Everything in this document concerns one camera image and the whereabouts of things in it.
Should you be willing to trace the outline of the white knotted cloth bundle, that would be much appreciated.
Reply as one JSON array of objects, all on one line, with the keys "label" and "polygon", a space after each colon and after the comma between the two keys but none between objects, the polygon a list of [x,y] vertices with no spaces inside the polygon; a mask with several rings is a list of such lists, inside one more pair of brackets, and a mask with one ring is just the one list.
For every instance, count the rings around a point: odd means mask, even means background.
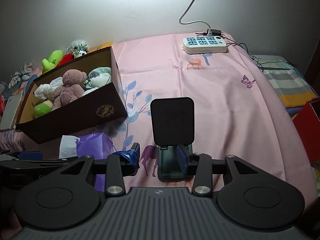
[{"label": "white knotted cloth bundle", "polygon": [[54,101],[54,91],[61,85],[63,85],[62,77],[58,77],[52,80],[49,84],[40,85],[35,92],[33,92],[33,95],[41,101]]}]

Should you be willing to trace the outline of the pink teddy bear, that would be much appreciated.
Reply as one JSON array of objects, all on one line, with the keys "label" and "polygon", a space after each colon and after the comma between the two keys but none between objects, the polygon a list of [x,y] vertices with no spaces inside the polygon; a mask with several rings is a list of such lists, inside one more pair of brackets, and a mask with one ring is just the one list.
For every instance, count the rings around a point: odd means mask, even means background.
[{"label": "pink teddy bear", "polygon": [[77,69],[70,69],[62,77],[62,85],[54,90],[52,110],[65,106],[84,94],[84,82],[87,74]]}]

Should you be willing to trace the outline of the purple tissue pack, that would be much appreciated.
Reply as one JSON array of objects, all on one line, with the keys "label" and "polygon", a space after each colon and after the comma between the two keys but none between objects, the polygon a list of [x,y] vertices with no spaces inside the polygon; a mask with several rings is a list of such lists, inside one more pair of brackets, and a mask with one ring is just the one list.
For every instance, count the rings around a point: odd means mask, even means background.
[{"label": "purple tissue pack", "polygon": [[106,159],[112,153],[112,141],[105,133],[93,133],[81,137],[63,135],[59,148],[60,159],[92,155],[95,160],[100,160]]}]

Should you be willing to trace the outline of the white book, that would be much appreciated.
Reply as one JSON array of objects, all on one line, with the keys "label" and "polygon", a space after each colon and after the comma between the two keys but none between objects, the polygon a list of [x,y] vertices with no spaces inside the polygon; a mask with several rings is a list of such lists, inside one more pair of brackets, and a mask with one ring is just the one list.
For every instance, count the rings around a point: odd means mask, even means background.
[{"label": "white book", "polygon": [[1,119],[0,130],[13,129],[16,120],[16,114],[20,107],[22,100],[22,93],[17,95],[12,95],[8,98],[4,114]]}]

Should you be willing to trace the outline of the green bug plush toy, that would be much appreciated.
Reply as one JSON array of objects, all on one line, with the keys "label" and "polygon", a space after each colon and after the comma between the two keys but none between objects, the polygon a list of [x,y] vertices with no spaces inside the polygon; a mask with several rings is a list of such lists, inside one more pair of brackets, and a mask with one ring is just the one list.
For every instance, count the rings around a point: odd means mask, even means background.
[{"label": "green bug plush toy", "polygon": [[50,100],[39,101],[34,106],[34,118],[39,118],[53,109],[53,103]]}]

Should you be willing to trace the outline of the dark brown cardboard box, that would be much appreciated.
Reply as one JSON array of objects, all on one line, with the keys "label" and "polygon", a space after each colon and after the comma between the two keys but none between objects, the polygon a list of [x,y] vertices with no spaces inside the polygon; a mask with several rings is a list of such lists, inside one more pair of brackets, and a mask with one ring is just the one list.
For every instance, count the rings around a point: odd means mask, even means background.
[{"label": "dark brown cardboard box", "polygon": [[[111,82],[81,98],[53,110],[39,118],[34,117],[38,102],[33,93],[39,85],[50,83],[67,70],[89,73],[98,67],[111,68]],[[127,117],[118,65],[112,47],[88,53],[36,78],[26,92],[17,116],[15,130],[23,132],[37,144],[42,144],[81,130],[119,118]]]}]

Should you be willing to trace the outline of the pink deer print tablecloth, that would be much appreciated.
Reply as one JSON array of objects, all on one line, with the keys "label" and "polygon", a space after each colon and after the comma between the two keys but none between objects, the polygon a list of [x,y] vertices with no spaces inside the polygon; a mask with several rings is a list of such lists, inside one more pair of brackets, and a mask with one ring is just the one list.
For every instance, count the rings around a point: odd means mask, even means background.
[{"label": "pink deer print tablecloth", "polygon": [[191,187],[189,181],[161,181],[157,176],[150,104],[160,98],[189,97],[195,106],[193,151],[215,159],[239,156],[295,186],[306,205],[317,200],[313,170],[298,132],[266,77],[246,52],[234,46],[210,56],[189,55],[182,34],[149,37],[89,53],[86,71],[117,62],[118,95],[128,117],[77,133],[103,132],[115,151],[141,146],[137,175],[126,187]]}]

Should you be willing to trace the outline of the green yellow plush toy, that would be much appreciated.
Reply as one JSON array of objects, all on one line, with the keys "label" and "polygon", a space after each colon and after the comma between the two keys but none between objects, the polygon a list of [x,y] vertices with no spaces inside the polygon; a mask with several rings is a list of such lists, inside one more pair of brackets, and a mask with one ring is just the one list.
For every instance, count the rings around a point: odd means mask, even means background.
[{"label": "green yellow plush toy", "polygon": [[62,58],[63,58],[63,51],[61,50],[53,51],[47,59],[43,59],[41,61],[42,74],[54,69],[57,66],[57,64],[62,60]]}]

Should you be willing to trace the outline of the red plush toy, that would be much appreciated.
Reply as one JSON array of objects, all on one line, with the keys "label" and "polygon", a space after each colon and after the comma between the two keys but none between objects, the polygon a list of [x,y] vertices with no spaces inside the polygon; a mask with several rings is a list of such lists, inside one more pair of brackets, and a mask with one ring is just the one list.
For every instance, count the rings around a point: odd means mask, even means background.
[{"label": "red plush toy", "polygon": [[63,55],[61,61],[56,65],[56,68],[72,61],[73,59],[74,59],[74,55],[72,53],[68,53],[66,55]]}]

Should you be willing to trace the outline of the red box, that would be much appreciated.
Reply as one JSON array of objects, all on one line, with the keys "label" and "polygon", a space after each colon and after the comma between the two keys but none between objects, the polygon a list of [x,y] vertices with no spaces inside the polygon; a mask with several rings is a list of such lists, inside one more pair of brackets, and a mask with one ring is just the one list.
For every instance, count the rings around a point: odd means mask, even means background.
[{"label": "red box", "polygon": [[308,101],[293,123],[303,142],[310,164],[319,161],[320,122],[319,98]]}]

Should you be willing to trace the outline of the striped folded blanket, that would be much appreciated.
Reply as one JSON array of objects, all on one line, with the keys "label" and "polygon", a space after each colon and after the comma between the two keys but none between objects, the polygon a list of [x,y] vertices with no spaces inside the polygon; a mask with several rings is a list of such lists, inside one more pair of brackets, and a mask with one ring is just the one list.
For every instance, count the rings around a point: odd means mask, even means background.
[{"label": "striped folded blanket", "polygon": [[251,59],[268,79],[292,118],[308,101],[318,96],[299,70],[283,57],[251,55]]}]

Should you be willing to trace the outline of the white fluffy pompom toy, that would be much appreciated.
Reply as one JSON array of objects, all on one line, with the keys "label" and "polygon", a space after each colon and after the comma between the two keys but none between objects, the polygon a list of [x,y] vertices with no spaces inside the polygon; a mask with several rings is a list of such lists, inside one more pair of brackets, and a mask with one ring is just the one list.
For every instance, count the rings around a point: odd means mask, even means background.
[{"label": "white fluffy pompom toy", "polygon": [[88,51],[89,51],[89,45],[87,41],[77,39],[77,40],[74,40],[71,43],[71,45],[67,47],[66,54],[72,54],[73,58],[76,59],[86,55]]}]

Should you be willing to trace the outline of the white blue power strip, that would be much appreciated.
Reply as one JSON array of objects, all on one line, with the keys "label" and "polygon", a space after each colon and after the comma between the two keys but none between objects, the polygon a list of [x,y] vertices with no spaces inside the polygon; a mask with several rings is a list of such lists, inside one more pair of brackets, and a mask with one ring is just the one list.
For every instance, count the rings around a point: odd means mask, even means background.
[{"label": "white blue power strip", "polygon": [[188,54],[226,53],[227,44],[221,36],[189,36],[183,39]]}]

